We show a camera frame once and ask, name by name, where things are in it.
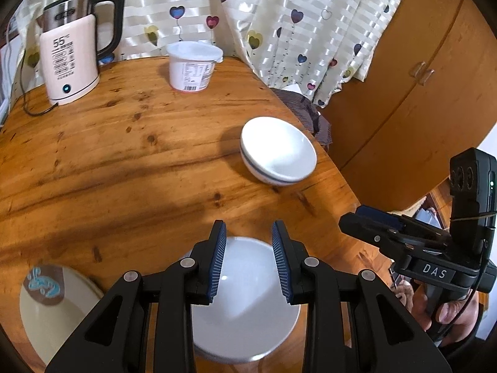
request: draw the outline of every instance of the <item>camera lens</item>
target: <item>camera lens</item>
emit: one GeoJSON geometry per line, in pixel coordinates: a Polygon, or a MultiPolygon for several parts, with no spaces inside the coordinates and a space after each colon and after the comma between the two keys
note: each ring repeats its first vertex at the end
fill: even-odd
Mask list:
{"type": "Polygon", "coordinates": [[[456,183],[459,189],[462,189],[464,186],[464,171],[462,167],[458,167],[457,175],[456,175],[456,183]]]}
{"type": "Polygon", "coordinates": [[[468,189],[473,186],[473,169],[468,167],[468,189]]]}

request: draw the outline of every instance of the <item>electric kettle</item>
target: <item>electric kettle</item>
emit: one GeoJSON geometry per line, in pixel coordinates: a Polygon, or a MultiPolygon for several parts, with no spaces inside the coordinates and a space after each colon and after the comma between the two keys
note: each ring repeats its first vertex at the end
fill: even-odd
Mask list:
{"type": "Polygon", "coordinates": [[[40,56],[47,95],[52,105],[64,105],[89,93],[99,81],[98,60],[121,41],[124,0],[59,0],[43,9],[40,56]],[[96,49],[97,3],[114,3],[114,31],[108,46],[96,49]]]}

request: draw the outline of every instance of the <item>cabinet handle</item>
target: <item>cabinet handle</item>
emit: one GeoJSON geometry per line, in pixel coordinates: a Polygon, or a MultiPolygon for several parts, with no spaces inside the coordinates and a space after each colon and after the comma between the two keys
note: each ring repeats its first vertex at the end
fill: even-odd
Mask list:
{"type": "Polygon", "coordinates": [[[435,70],[433,70],[432,68],[427,70],[424,74],[423,74],[423,77],[421,77],[421,79],[419,80],[419,85],[421,86],[424,86],[424,84],[426,84],[426,82],[428,81],[428,79],[431,77],[431,75],[435,73],[435,70]]]}
{"type": "Polygon", "coordinates": [[[414,77],[416,78],[417,75],[419,74],[419,72],[423,69],[424,65],[426,64],[426,62],[420,62],[418,64],[416,64],[416,67],[414,67],[410,72],[409,72],[409,75],[411,77],[414,77]]]}

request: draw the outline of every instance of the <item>fingernail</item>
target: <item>fingernail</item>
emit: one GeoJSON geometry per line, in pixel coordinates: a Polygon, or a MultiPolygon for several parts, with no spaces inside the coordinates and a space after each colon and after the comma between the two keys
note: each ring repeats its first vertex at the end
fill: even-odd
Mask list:
{"type": "Polygon", "coordinates": [[[449,305],[447,303],[445,303],[442,306],[442,308],[440,309],[440,315],[438,316],[438,322],[441,324],[444,324],[448,313],[449,313],[449,305]]]}

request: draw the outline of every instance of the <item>container lid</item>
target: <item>container lid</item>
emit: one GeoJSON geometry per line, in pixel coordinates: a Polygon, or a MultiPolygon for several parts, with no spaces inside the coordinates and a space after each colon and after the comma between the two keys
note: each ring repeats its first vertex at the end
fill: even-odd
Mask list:
{"type": "Polygon", "coordinates": [[[198,60],[202,62],[223,61],[223,51],[217,46],[205,42],[181,41],[167,45],[170,56],[182,60],[198,60]]]}

